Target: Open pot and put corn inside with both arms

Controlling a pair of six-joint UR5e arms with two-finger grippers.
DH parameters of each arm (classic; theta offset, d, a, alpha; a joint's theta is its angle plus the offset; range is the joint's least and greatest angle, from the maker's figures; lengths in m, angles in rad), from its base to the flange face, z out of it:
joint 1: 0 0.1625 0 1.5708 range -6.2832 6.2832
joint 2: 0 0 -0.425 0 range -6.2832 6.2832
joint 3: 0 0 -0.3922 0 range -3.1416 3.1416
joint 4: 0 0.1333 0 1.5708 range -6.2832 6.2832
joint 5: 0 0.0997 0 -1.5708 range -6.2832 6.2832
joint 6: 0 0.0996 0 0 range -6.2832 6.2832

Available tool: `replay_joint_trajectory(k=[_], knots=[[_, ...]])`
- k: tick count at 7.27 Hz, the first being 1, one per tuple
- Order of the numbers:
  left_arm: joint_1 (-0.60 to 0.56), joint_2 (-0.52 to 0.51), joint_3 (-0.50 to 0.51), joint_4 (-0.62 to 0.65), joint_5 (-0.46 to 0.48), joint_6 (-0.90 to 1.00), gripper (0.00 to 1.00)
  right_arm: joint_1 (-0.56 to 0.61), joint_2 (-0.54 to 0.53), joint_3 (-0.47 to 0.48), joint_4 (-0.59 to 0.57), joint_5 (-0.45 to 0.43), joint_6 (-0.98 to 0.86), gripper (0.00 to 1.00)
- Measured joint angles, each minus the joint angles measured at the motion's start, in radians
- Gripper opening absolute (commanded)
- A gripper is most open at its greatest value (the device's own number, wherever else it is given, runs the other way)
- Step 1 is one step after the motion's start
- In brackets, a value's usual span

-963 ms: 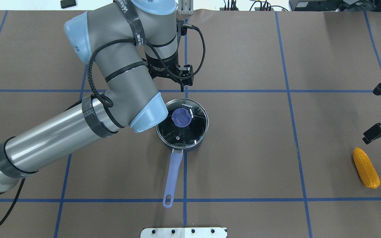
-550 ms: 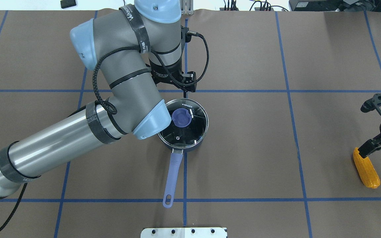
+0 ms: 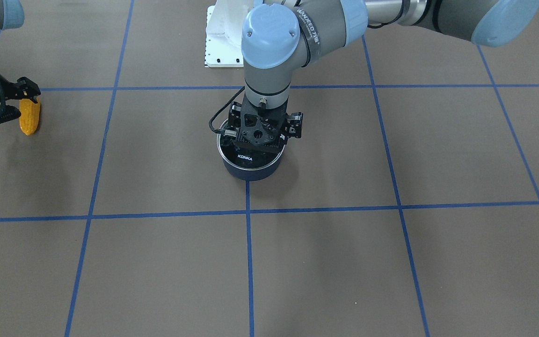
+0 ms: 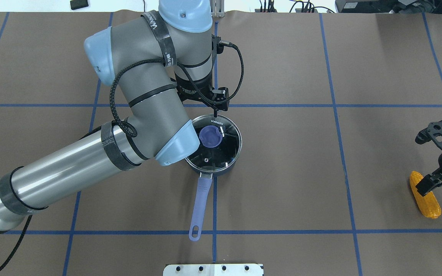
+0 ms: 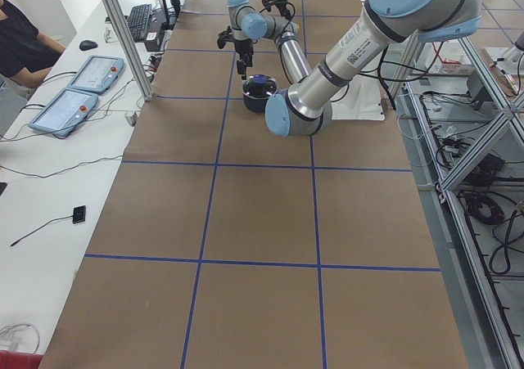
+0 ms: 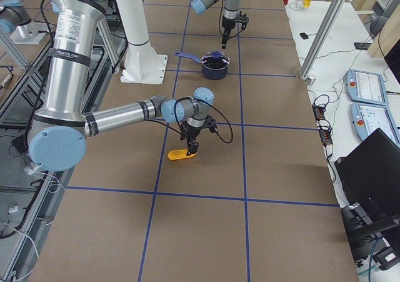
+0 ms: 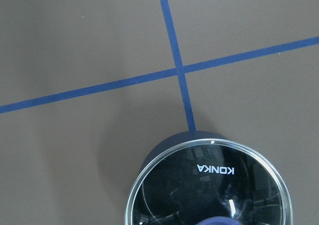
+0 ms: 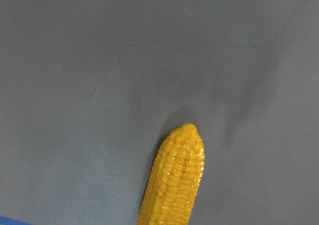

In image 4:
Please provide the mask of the black gripper lid side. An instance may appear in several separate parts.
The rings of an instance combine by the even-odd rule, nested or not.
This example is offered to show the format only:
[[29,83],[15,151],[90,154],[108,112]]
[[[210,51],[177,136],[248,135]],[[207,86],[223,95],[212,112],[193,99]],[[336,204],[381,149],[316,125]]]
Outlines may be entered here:
[[[199,95],[198,91],[201,92],[203,96],[208,98],[213,102],[221,102],[226,100],[229,97],[229,89],[227,87],[220,87],[219,89],[213,89],[213,76],[207,75],[201,80],[195,80],[195,86],[198,88],[198,91],[194,88],[192,82],[188,79],[183,79],[178,75],[175,75],[175,79],[171,78],[170,81],[174,84],[177,89],[177,95],[180,100],[183,102],[187,99],[204,102],[202,97]],[[210,108],[213,108],[216,111],[228,111],[229,101],[224,103],[206,103],[206,105]]]

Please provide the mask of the grey robot arm lid side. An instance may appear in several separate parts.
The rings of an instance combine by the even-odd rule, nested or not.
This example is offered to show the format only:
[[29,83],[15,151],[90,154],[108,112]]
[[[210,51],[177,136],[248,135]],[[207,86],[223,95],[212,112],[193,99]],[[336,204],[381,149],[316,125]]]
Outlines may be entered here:
[[212,24],[208,0],[160,0],[158,10],[86,38],[114,120],[0,177],[0,234],[148,159],[168,166],[193,154],[200,140],[183,101],[212,87]]

